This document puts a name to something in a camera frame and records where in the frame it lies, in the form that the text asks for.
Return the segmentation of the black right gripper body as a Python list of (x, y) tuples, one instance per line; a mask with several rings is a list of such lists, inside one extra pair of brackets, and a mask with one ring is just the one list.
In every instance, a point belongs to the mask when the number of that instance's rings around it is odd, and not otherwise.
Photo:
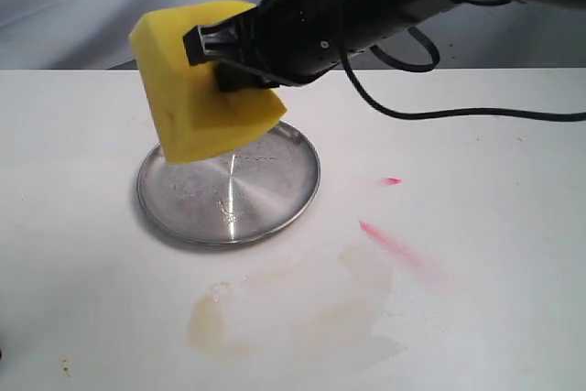
[(275, 83), (308, 84), (411, 27), (411, 1), (262, 0), (246, 26), (253, 66)]

